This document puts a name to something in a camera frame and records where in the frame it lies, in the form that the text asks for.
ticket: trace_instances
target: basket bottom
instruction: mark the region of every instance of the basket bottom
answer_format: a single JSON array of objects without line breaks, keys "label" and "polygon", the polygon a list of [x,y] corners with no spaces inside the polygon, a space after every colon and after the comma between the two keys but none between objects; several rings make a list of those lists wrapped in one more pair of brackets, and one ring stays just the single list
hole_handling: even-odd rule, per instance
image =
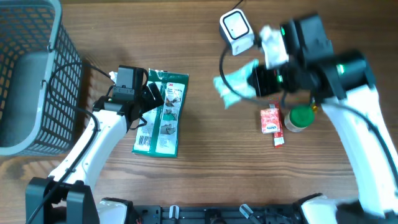
[{"label": "basket bottom", "polygon": [[0,122],[0,147],[15,146],[32,132],[47,58],[47,52],[31,52],[17,61]]}]

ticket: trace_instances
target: green package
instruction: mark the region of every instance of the green package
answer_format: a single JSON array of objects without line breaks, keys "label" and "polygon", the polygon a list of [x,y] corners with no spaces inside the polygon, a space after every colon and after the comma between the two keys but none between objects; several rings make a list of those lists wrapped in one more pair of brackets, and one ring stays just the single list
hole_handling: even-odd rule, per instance
[{"label": "green package", "polygon": [[148,84],[157,85],[164,104],[142,115],[147,125],[137,130],[132,152],[147,156],[177,157],[178,122],[187,94],[188,74],[152,69],[149,69],[148,74]]}]

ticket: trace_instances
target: gray basket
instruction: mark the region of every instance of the gray basket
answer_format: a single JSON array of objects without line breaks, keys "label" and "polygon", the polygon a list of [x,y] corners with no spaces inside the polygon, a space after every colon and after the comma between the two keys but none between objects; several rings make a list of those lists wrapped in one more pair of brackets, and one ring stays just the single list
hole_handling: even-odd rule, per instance
[{"label": "gray basket", "polygon": [[[58,0],[0,0],[0,155],[50,156],[73,146],[76,112],[46,94],[59,66],[80,62]],[[57,99],[78,104],[80,65],[54,78]]]}]

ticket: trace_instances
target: wood grain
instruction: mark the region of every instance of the wood grain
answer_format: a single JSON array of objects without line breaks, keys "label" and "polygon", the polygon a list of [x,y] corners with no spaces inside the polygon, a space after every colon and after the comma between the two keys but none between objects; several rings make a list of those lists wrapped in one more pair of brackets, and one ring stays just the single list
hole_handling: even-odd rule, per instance
[{"label": "wood grain", "polygon": [[[259,109],[239,103],[224,110],[213,87],[224,42],[218,32],[227,1],[135,2],[64,5],[63,23],[81,56],[106,72],[118,65],[189,73],[180,122],[177,159],[131,153],[135,132],[116,146],[95,188],[95,199],[118,197],[136,205],[240,205],[284,203],[323,192],[354,196],[355,179],[339,137],[320,111],[302,133],[285,132],[272,146],[261,134]],[[359,48],[377,78],[381,107],[393,142],[398,142],[398,22],[396,1],[248,1],[244,11],[256,29],[318,11],[336,52]],[[227,57],[232,72],[254,57],[250,50]],[[110,82],[87,75],[89,108]],[[0,159],[0,222],[24,222],[24,191],[33,176],[46,177],[65,156]]]}]

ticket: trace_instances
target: jar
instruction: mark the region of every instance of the jar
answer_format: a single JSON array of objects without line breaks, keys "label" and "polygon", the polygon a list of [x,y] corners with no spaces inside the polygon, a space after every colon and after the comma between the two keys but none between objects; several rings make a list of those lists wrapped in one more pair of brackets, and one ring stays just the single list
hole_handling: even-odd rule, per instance
[{"label": "jar", "polygon": [[285,126],[289,131],[300,132],[310,126],[315,114],[310,106],[297,106],[285,117]]}]

